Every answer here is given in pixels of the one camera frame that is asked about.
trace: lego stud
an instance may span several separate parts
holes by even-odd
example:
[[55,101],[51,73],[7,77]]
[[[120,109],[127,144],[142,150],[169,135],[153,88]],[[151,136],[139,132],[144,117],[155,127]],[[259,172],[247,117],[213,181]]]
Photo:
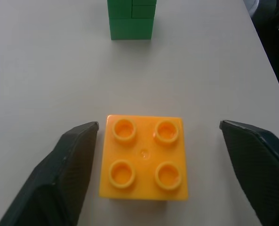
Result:
[[156,168],[156,183],[166,191],[177,189],[181,184],[181,179],[180,170],[173,162],[163,162]]
[[130,119],[120,119],[112,128],[115,139],[121,143],[132,142],[136,135],[136,126]]
[[179,136],[178,127],[172,121],[160,121],[155,128],[155,139],[165,145],[174,143]]
[[117,160],[109,168],[110,183],[119,189],[131,186],[135,179],[135,169],[127,160]]

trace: dark object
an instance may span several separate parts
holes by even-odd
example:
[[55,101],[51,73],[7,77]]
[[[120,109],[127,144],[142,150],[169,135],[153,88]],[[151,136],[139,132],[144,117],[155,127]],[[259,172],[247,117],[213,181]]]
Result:
[[64,133],[33,170],[0,226],[75,226],[90,180],[98,123]]
[[239,183],[264,226],[279,226],[279,139],[234,121],[220,129]]

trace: green block stack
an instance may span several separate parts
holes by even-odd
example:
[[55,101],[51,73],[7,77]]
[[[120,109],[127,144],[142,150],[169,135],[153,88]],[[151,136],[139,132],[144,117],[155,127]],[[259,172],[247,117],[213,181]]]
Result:
[[112,40],[151,39],[156,0],[107,0]]

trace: white table surface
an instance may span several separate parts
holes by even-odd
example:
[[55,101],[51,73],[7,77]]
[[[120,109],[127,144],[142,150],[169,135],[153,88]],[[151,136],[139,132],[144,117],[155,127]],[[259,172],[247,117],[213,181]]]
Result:
[[[98,197],[108,114],[183,118],[187,202]],[[0,218],[64,132],[98,121],[80,226],[259,226],[223,119],[279,137],[279,84],[241,0],[159,0],[152,41],[111,41],[106,0],[0,0]]]

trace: yellow duplo block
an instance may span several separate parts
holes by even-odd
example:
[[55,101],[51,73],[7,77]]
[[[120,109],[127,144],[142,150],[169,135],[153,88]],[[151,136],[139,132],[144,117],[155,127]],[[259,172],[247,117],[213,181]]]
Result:
[[187,200],[181,118],[109,115],[100,196]]

